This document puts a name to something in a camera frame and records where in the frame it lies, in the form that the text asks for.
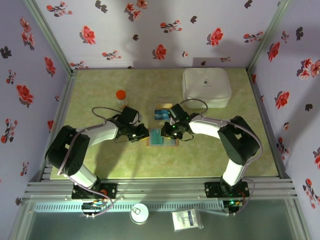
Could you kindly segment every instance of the green table surface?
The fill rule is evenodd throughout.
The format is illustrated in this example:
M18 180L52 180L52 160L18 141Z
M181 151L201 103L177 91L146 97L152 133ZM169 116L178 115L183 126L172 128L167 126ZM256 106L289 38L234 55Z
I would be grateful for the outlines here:
M225 108L210 108L206 117L231 119L242 116L263 144L263 155L247 169L247 176L278 175L258 111L256 100L244 68L226 68L232 96ZM101 123L91 113L96 106L121 110L116 91L124 89L129 106L138 110L147 128L161 128L163 121L154 120L155 104L180 103L184 69L90 69L77 74L64 124L74 128ZM200 113L203 109L189 109ZM115 113L99 109L106 118ZM220 177L227 166L228 156L217 138L196 134L192 141L180 141L177 147L150 147L146 140L115 143L107 140L88 148L84 164L99 178L175 178ZM51 179L57 176L53 168Z

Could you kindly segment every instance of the white storage case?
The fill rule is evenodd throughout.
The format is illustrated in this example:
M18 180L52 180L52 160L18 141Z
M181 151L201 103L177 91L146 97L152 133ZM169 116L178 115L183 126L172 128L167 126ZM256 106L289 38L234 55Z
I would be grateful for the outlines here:
M187 68L183 72L183 99L200 99L209 108L224 108L231 98L227 72L222 68ZM186 101L190 109L203 109L200 101Z

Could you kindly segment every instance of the orange bottle cap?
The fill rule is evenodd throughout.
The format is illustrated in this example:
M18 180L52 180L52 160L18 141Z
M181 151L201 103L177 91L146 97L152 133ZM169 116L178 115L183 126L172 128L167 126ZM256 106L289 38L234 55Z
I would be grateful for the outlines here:
M115 93L116 95L116 98L119 99L119 100L123 100L126 98L126 92L124 90L119 90Z

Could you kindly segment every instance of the small plastic bottle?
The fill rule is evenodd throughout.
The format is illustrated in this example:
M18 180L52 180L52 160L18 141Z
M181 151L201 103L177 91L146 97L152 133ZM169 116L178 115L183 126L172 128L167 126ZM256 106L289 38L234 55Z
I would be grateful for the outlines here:
M124 90L119 90L115 93L116 99L118 100L118 103L120 105L120 108L124 108L125 106L128 106L128 100L127 95Z

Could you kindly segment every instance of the flower wallpaper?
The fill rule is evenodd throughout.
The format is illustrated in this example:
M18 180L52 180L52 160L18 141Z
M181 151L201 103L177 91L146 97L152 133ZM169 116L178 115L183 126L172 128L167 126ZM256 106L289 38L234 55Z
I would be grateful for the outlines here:
M7 240L40 170L67 73L23 1L2 1L0 21L0 239Z
M135 69L245 68L279 3L35 1L71 68L79 68L76 64L82 63L83 68ZM270 61L276 57L277 48L275 42Z
M320 216L320 15L318 0L292 1L252 72L312 239Z

